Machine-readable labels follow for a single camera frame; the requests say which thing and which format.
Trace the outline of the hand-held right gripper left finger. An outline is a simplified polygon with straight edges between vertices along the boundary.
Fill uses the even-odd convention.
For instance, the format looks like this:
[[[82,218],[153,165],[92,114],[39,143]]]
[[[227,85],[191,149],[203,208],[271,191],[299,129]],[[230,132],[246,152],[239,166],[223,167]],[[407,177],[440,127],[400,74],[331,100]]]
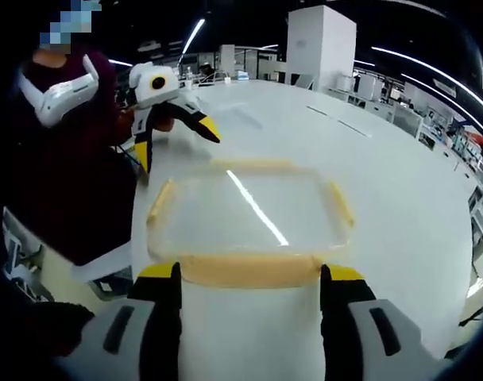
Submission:
[[[154,264],[126,298],[109,302],[56,359],[71,380],[177,380],[182,333],[180,265]]]

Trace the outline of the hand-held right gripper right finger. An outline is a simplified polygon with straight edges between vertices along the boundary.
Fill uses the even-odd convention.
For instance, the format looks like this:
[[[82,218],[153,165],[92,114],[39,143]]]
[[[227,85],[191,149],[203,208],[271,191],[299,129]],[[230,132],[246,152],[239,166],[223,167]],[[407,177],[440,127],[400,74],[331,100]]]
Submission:
[[[433,380],[451,364],[432,356],[419,327],[350,267],[321,267],[319,305],[326,380]]]

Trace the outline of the person's left hand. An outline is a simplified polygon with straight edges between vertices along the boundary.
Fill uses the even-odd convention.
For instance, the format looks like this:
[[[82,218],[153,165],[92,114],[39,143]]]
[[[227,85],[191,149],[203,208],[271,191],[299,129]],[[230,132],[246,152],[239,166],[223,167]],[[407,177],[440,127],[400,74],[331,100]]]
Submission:
[[[153,109],[152,127],[156,131],[169,133],[174,127],[174,118],[166,109],[161,107]]]

